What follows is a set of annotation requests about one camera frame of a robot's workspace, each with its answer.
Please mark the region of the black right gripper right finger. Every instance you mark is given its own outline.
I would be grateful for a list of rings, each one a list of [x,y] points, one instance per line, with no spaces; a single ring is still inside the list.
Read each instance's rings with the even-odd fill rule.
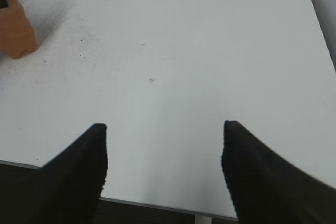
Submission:
[[[335,189],[293,166],[237,121],[221,159],[239,223],[335,223]]]

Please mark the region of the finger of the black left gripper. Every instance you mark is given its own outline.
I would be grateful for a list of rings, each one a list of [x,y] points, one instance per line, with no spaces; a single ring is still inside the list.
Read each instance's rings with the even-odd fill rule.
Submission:
[[[0,0],[0,8],[8,8],[8,0]]]

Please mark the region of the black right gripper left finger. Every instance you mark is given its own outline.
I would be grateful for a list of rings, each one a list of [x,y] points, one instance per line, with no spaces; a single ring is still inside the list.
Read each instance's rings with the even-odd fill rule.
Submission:
[[[96,123],[42,167],[1,161],[1,223],[93,223],[106,138],[107,126]]]

